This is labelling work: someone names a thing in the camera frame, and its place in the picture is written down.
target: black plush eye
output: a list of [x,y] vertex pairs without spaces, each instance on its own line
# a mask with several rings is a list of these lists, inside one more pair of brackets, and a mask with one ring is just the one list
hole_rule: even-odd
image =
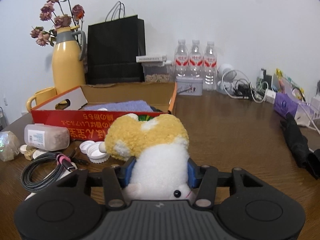
[[173,195],[178,198],[178,197],[181,197],[181,192],[179,190],[175,190]]

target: bouquet of dried roses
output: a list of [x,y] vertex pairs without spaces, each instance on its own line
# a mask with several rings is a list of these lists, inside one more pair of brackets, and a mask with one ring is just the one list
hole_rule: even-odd
[[[63,12],[61,3],[64,3],[64,2],[68,2],[71,16]],[[55,4],[59,5],[62,16],[56,15],[55,9],[54,9]],[[81,21],[81,29],[82,29],[83,17],[84,17],[84,9],[79,4],[76,4],[71,9],[70,0],[47,0],[45,5],[41,8],[40,20],[41,21],[51,20],[53,22],[54,28],[52,28],[49,31],[45,31],[42,26],[41,27],[37,26],[33,28],[30,35],[32,38],[36,39],[36,43],[39,44],[40,46],[46,46],[47,44],[54,46],[54,42],[56,41],[56,36],[57,36],[56,30],[58,28],[70,26],[71,22],[73,22],[74,25],[77,26],[79,25],[80,21]],[[81,41],[79,41],[78,38],[77,38],[77,42],[81,46]]]

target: wooden table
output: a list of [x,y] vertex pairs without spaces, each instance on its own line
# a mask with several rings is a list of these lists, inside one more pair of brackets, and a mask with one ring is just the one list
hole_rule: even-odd
[[[320,182],[306,170],[297,167],[288,150],[279,126],[280,116],[269,103],[257,104],[235,100],[217,92],[204,92],[201,97],[178,96],[176,116],[189,133],[189,152],[198,164],[209,164],[220,171],[242,167],[273,187],[297,200],[305,209],[306,223],[299,240],[318,239],[320,235]],[[9,126],[23,130],[30,116],[23,117]],[[320,148],[319,135],[303,129],[309,146]],[[65,153],[71,153],[79,141],[71,143]],[[79,153],[80,158],[87,159]],[[0,239],[20,239],[13,223],[13,213],[28,192],[20,184],[20,174],[28,161],[19,155],[10,162],[0,161]],[[111,164],[122,164],[110,158],[102,164],[91,163],[89,171],[101,171]],[[36,170],[37,177],[44,177],[53,164]],[[218,189],[216,202],[228,196],[228,189]],[[103,203],[101,189],[93,189],[92,197]]]

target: bottle label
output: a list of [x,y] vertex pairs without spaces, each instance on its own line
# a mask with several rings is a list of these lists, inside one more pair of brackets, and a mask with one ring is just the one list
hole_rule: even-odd
[[28,142],[35,147],[44,148],[44,131],[28,130]]
[[201,55],[191,55],[189,58],[190,66],[202,66],[203,60]]
[[179,66],[188,65],[188,57],[187,56],[176,56],[175,61],[176,61],[176,64]]
[[215,67],[217,65],[217,59],[215,57],[205,57],[204,66]]

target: crumpled plastic wrap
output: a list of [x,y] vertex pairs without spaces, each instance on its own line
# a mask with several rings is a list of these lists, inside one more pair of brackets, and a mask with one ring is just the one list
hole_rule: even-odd
[[21,143],[13,132],[0,132],[0,160],[6,162],[19,154]]

